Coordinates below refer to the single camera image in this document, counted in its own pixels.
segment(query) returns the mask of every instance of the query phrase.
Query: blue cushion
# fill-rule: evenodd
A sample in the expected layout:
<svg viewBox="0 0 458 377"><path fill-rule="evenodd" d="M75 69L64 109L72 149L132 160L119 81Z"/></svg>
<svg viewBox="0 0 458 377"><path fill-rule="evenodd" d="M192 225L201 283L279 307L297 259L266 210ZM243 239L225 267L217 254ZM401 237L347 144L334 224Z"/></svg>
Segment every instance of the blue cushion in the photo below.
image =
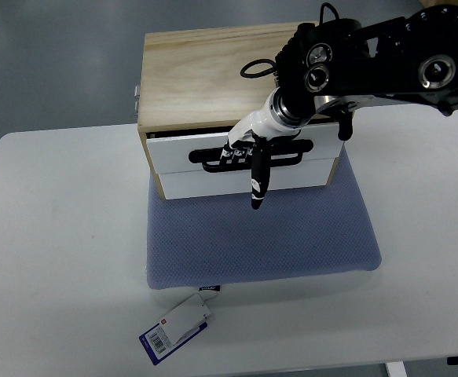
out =
<svg viewBox="0 0 458 377"><path fill-rule="evenodd" d="M163 201L151 179L147 251L152 289L373 270L381 262L345 150L329 186L267 192L259 210L249 193Z"/></svg>

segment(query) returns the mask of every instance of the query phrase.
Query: barcode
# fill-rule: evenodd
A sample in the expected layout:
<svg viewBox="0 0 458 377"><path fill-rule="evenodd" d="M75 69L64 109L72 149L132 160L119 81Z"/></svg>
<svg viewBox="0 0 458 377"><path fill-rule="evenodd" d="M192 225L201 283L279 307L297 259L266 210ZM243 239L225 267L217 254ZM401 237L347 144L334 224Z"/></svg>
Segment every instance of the barcode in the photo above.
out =
<svg viewBox="0 0 458 377"><path fill-rule="evenodd" d="M156 332L150 335L148 337L148 340L152 342L153 348L156 350L157 353L162 353L166 350L166 347L164 346L162 339Z"/></svg>

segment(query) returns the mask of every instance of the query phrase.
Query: wooden box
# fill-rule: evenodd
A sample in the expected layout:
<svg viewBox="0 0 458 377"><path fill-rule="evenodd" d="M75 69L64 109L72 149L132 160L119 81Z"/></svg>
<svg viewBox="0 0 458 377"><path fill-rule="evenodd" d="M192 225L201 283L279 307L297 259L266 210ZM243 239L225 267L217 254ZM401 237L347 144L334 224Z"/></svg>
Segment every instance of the wooden box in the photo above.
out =
<svg viewBox="0 0 458 377"><path fill-rule="evenodd" d="M275 89L272 75L240 77L258 58L275 59L298 23L153 33L145 36L138 132L164 199L251 191L249 170L208 173L189 161L200 148L222 147L244 116ZM269 190L325 185L343 143L338 124L318 117L298 138L314 148L293 167L274 167Z"/></svg>

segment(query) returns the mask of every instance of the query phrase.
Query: wooden lid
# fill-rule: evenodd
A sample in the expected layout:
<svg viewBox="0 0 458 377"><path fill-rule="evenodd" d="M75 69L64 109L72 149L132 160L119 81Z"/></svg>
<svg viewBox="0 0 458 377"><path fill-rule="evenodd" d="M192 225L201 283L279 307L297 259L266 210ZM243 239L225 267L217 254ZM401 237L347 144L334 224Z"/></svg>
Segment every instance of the wooden lid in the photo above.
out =
<svg viewBox="0 0 458 377"><path fill-rule="evenodd" d="M275 60L299 23L147 34L141 73L140 133L233 126L259 110L273 75L240 77L255 59Z"/></svg>

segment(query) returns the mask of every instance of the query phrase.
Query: label tag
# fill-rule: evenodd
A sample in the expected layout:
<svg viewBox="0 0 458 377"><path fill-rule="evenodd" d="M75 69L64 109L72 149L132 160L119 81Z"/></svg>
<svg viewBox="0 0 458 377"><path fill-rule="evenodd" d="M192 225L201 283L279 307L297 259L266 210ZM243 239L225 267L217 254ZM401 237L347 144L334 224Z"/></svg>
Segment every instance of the label tag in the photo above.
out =
<svg viewBox="0 0 458 377"><path fill-rule="evenodd" d="M167 338L161 324L156 324L153 328L140 336L140 341L148 357L150 357L152 364L157 365L205 328L207 328L207 323L203 322L198 328L194 328L185 334L183 340L173 346Z"/></svg>
<svg viewBox="0 0 458 377"><path fill-rule="evenodd" d="M154 365L171 355L207 327L211 315L199 294L186 299L168 314L161 317L142 336L140 341Z"/></svg>
<svg viewBox="0 0 458 377"><path fill-rule="evenodd" d="M195 293L162 317L159 322L174 346L187 331L198 328L210 315L211 311L204 304L203 299Z"/></svg>

